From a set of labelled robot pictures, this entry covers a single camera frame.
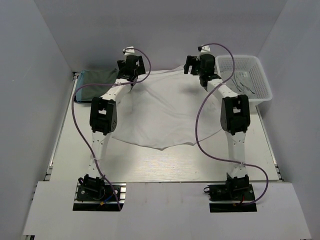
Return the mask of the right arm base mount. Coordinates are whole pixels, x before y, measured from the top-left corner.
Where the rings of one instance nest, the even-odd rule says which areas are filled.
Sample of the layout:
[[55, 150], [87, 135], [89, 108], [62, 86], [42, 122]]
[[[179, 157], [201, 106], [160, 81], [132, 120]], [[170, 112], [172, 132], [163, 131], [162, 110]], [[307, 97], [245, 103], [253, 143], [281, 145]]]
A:
[[257, 211], [255, 193], [249, 176], [229, 175], [223, 184], [210, 184], [203, 192], [209, 196], [211, 213], [253, 213]]

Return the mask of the folded light blue t-shirt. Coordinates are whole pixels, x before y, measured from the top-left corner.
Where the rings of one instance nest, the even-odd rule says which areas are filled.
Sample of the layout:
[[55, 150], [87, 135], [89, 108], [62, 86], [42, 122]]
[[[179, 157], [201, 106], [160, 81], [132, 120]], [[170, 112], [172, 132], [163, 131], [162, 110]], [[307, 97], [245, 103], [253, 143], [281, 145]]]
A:
[[78, 103], [82, 101], [82, 86], [84, 85], [84, 75], [85, 71], [82, 70], [77, 78], [75, 86], [74, 102]]

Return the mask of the white plastic basket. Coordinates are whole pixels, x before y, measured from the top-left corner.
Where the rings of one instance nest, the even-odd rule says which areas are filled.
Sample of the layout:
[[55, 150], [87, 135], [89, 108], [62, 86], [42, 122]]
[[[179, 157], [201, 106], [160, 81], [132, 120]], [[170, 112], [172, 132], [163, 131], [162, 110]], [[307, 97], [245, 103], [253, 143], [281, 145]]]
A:
[[256, 106], [273, 98], [268, 79], [257, 57], [253, 55], [234, 55], [233, 57], [220, 55], [215, 60], [217, 74], [222, 80], [226, 80], [228, 77], [232, 78], [235, 72], [249, 74], [256, 94], [254, 98], [248, 97], [251, 105]]

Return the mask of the white t-shirt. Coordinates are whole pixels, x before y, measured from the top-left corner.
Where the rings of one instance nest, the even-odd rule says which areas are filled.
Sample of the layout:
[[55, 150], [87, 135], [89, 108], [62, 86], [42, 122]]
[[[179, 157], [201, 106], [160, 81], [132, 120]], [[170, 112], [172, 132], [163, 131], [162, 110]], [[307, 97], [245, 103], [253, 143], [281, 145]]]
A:
[[141, 147], [163, 150], [195, 145], [218, 133], [221, 106], [201, 86], [198, 76], [183, 67], [152, 71], [117, 105], [112, 138]]

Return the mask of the grey t-shirt in basket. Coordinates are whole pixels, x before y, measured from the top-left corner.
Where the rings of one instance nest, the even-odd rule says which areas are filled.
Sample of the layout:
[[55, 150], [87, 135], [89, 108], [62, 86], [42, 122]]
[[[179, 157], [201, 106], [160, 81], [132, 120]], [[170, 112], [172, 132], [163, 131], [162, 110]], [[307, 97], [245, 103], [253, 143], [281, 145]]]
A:
[[236, 71], [226, 85], [239, 95], [247, 95], [249, 98], [256, 96], [253, 82], [246, 71]]

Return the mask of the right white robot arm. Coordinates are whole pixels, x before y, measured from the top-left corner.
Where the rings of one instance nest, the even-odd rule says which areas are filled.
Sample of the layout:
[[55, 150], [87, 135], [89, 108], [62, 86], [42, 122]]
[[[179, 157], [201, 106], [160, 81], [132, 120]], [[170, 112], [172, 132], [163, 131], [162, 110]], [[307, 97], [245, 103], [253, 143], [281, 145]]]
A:
[[227, 180], [248, 181], [249, 176], [245, 161], [245, 138], [251, 123], [250, 106], [248, 96], [232, 91], [222, 78], [215, 73], [215, 57], [210, 53], [202, 53], [199, 56], [188, 55], [184, 73], [198, 76], [200, 85], [207, 91], [208, 96], [214, 95], [221, 105], [220, 125], [224, 130], [227, 145], [228, 158], [219, 158], [207, 154], [208, 157], [232, 164], [226, 176]]

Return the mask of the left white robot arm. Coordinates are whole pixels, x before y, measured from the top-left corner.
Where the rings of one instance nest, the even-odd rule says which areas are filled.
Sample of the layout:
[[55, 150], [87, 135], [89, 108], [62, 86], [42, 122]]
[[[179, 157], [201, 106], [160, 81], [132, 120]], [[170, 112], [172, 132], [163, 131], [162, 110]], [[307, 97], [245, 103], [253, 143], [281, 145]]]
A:
[[101, 176], [96, 163], [106, 159], [108, 142], [117, 127], [117, 105], [131, 91], [138, 76], [146, 73], [142, 56], [129, 54], [117, 64], [119, 73], [115, 81], [116, 86], [91, 101], [89, 125], [92, 130], [91, 148], [94, 156], [91, 157], [87, 173], [93, 178]]

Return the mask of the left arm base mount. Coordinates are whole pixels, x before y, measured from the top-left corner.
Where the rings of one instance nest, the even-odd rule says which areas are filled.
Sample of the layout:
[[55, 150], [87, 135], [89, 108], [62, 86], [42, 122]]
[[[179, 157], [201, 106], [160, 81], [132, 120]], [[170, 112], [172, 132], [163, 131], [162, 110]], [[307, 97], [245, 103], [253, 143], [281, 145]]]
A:
[[125, 203], [126, 184], [110, 186], [103, 178], [86, 174], [78, 179], [73, 211], [76, 212], [119, 212]]

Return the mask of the folded green t-shirt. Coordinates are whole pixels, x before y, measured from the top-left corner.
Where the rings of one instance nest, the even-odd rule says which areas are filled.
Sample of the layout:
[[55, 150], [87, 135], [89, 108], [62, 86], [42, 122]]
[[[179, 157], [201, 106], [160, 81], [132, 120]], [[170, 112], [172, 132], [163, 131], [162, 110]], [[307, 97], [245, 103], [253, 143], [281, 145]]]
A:
[[90, 102], [94, 97], [101, 97], [115, 83], [118, 75], [118, 70], [106, 69], [100, 71], [84, 70], [83, 86], [92, 84], [82, 88], [82, 101]]

